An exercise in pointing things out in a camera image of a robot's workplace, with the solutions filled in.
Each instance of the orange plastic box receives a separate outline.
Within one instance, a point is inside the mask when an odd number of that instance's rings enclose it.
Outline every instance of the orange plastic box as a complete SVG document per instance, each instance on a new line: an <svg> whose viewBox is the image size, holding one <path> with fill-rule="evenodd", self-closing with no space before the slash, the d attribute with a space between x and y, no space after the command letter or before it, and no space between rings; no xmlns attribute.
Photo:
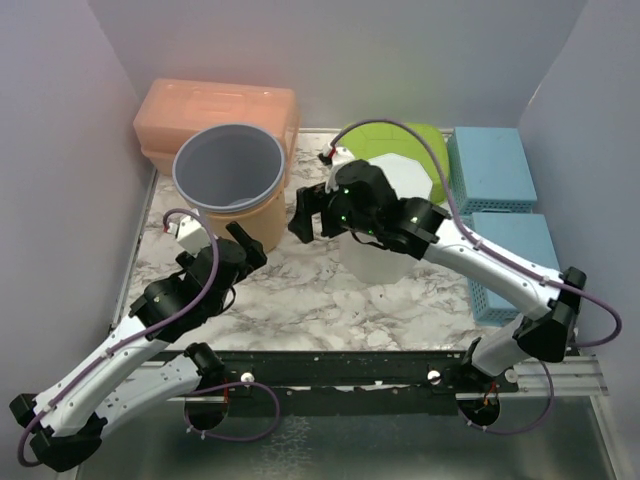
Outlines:
<svg viewBox="0 0 640 480"><path fill-rule="evenodd" d="M193 135L224 123L249 123L278 139L287 156L285 184L295 158L300 115L293 90L160 78L133 122L142 153L171 176L173 160Z"/></svg>

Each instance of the wall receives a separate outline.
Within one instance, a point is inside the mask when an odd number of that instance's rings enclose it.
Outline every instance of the wall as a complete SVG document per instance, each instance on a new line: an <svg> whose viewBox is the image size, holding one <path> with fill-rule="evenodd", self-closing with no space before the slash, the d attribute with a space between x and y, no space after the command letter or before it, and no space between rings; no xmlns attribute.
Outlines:
<svg viewBox="0 0 640 480"><path fill-rule="evenodd" d="M515 126L585 0L88 0L139 95L157 77L296 90L303 125Z"/></svg>
<svg viewBox="0 0 640 480"><path fill-rule="evenodd" d="M618 426L640 472L638 186L640 2L591 0L520 122L540 210L559 259L587 272L590 291L626 320L597 349ZM585 305L583 339L611 331Z"/></svg>
<svg viewBox="0 0 640 480"><path fill-rule="evenodd" d="M53 478L19 467L8 404L104 338L151 170L138 97L84 0L3 1L0 64L0 479Z"/></svg>

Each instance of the green container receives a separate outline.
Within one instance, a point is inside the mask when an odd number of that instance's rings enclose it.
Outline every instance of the green container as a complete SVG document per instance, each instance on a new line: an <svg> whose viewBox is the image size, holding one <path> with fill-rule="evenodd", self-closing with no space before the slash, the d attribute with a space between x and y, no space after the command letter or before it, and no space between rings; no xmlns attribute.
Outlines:
<svg viewBox="0 0 640 480"><path fill-rule="evenodd" d="M449 155L440 130L421 123L407 123L406 125L414 129L431 145L440 165L442 165L447 183L449 183ZM415 138L401 128L386 123L370 123L347 133L342 137L340 143L351 150L356 158L363 160L379 157L386 153L395 153L417 160L433 181L430 200L434 203L442 203L446 200L442 182L431 157Z"/></svg>

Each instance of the blue box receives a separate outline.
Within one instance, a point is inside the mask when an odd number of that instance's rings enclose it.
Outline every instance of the blue box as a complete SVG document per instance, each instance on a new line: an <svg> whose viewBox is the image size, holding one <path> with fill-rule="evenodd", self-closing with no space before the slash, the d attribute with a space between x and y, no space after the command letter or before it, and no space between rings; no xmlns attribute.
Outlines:
<svg viewBox="0 0 640 480"><path fill-rule="evenodd" d="M447 150L461 215L531 212L538 198L517 129L456 127Z"/></svg>
<svg viewBox="0 0 640 480"><path fill-rule="evenodd" d="M524 213L474 213L470 227L479 235L532 263L559 270L544 215ZM504 298L469 280L471 310L480 325L503 326L518 311Z"/></svg>

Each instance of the marble surface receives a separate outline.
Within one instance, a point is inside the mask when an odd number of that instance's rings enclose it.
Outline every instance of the marble surface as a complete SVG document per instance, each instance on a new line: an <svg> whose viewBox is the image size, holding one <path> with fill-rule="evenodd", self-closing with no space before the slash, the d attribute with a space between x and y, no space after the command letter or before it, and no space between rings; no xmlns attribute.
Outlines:
<svg viewBox="0 0 640 480"><path fill-rule="evenodd" d="M316 158L332 134L301 134L286 189L293 214L297 188L326 178ZM151 281L176 270L181 249L162 231L162 214L186 207L172 180L158 180L128 292L128 305ZM319 221L314 228L319 232ZM301 244L285 232L268 264L236 287L235 305L173 344L208 342L234 350L450 350L492 331L475 325L464 277L426 262L395 285L367 285L340 263L337 239Z"/></svg>

